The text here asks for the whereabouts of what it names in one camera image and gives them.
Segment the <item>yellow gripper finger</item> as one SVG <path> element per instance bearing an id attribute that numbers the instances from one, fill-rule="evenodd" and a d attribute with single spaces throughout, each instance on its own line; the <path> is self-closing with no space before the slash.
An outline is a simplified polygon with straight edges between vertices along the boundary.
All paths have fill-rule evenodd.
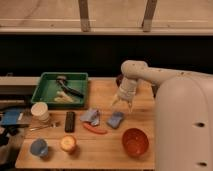
<path id="1" fill-rule="evenodd" d="M 132 110 L 133 110 L 133 102 L 132 101 L 128 101 L 127 105 L 128 105 L 129 112 L 132 112 Z"/>
<path id="2" fill-rule="evenodd" d="M 120 97 L 116 94 L 114 97 L 113 97 L 113 100 L 111 102 L 111 106 L 115 105 L 116 103 L 118 103 L 120 101 Z"/>

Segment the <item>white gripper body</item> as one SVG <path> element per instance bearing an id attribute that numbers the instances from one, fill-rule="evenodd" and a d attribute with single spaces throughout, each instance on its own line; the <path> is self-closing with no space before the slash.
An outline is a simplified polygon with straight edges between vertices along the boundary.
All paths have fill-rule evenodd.
<path id="1" fill-rule="evenodd" d="M 119 86 L 117 94 L 122 100 L 132 101 L 136 94 L 136 88 L 136 80 L 124 77 Z"/>

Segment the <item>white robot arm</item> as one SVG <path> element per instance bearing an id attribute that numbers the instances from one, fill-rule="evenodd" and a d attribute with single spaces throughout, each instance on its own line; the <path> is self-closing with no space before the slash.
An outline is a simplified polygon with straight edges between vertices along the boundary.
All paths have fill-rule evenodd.
<path id="1" fill-rule="evenodd" d="M 213 171 L 213 74 L 135 60 L 123 62 L 121 72 L 116 102 L 131 104 L 140 80 L 157 87 L 155 171 Z"/>

